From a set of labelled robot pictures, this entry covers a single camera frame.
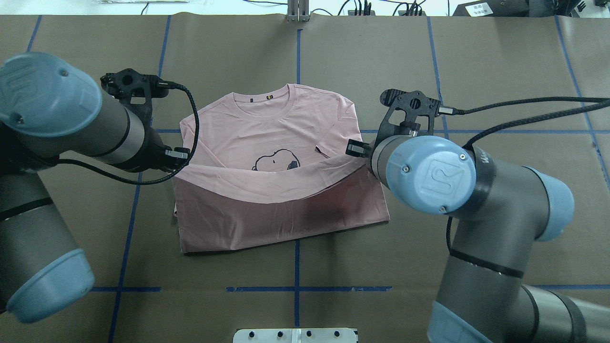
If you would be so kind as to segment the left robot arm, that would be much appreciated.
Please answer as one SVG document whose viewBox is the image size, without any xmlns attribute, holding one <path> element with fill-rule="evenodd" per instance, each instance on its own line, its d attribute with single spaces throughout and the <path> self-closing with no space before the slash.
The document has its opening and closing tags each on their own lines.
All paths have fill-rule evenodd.
<svg viewBox="0 0 610 343">
<path fill-rule="evenodd" d="M 1 311 L 42 321 L 94 287 L 88 258 L 54 196 L 65 185 L 82 197 L 79 167 L 134 187 L 177 176 L 194 157 L 171 148 L 151 126 L 153 99 L 185 85 L 131 68 L 95 81 L 58 56 L 25 52 L 1 65 Z"/>
</svg>

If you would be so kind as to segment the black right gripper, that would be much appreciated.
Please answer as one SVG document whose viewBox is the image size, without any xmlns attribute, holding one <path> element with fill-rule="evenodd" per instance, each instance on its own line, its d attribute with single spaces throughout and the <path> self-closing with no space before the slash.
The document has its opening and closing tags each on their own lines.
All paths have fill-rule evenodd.
<svg viewBox="0 0 610 343">
<path fill-rule="evenodd" d="M 375 173 L 373 168 L 373 154 L 375 150 L 375 140 L 371 142 L 348 140 L 345 154 L 355 158 L 365 158 L 366 166 L 371 173 Z"/>
</svg>

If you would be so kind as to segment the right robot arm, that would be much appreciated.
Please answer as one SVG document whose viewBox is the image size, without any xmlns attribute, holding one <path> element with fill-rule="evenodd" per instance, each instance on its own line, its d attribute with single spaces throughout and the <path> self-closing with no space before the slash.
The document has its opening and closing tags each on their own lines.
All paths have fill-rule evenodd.
<svg viewBox="0 0 610 343">
<path fill-rule="evenodd" d="M 562 234 L 574 198 L 560 180 L 435 135 L 392 135 L 346 153 L 403 204 L 458 221 L 427 328 L 432 343 L 607 343 L 609 309 L 527 286 L 532 245 Z"/>
</svg>

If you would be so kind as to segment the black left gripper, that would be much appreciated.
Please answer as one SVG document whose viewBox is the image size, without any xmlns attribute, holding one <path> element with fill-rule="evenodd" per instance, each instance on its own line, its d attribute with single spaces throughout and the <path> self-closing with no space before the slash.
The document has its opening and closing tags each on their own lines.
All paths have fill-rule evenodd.
<svg viewBox="0 0 610 343">
<path fill-rule="evenodd" d="M 180 169 L 189 165 L 191 150 L 177 146 L 166 146 L 160 135 L 153 128 L 146 128 L 143 145 L 139 150 L 139 172 L 149 169 L 162 170 L 169 173 L 172 169 Z"/>
</svg>

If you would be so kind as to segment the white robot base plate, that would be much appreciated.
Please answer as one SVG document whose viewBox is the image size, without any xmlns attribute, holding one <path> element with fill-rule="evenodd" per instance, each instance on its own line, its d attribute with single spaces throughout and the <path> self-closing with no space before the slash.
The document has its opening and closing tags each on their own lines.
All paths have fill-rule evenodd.
<svg viewBox="0 0 610 343">
<path fill-rule="evenodd" d="M 357 343 L 353 328 L 268 328 L 240 329 L 233 343 Z"/>
</svg>

